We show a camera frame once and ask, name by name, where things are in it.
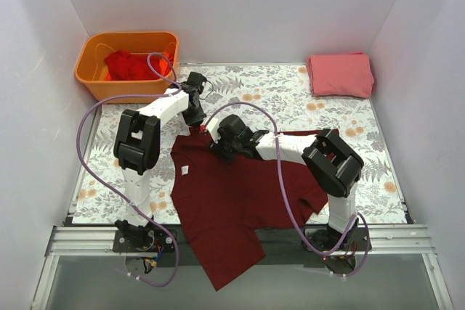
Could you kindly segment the dark red t shirt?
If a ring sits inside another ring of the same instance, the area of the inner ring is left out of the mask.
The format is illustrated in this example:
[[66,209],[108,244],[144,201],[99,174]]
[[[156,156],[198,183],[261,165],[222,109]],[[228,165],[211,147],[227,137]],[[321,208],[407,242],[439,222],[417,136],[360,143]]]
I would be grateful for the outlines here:
[[276,161],[238,156],[226,163],[210,149],[210,141],[197,128],[176,138],[171,199],[190,247],[220,290],[264,258],[256,230],[291,228],[290,213],[303,226],[328,198],[305,165],[284,161],[287,209]]

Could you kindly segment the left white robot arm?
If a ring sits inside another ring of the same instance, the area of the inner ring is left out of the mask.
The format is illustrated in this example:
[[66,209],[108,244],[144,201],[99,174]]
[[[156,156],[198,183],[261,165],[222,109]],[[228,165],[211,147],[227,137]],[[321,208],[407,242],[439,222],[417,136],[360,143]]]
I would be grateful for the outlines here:
[[191,72],[182,83],[173,83],[164,98],[137,111],[121,114],[113,153],[124,176],[124,195],[129,199],[124,218],[115,225],[122,238],[134,249],[145,252],[153,248],[156,234],[148,221],[150,208],[150,172],[161,151],[161,129],[178,114],[187,126],[198,127],[206,117],[201,94],[207,78]]

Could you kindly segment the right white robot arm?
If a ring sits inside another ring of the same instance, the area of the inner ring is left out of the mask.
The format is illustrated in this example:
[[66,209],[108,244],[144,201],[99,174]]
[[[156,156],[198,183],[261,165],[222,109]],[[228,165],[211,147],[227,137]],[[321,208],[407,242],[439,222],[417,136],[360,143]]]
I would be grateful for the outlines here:
[[[331,129],[319,134],[294,136],[279,131],[252,131],[236,115],[223,120],[211,116],[205,123],[211,136],[210,148],[224,160],[236,155],[254,160],[276,160],[278,181],[289,218],[302,242],[314,253],[327,257],[337,250],[347,249],[355,241],[357,228],[355,191],[364,162],[361,157]],[[284,188],[282,162],[298,163],[308,167],[320,188],[328,196],[329,218],[326,236],[333,246],[318,250],[303,235],[291,212]]]

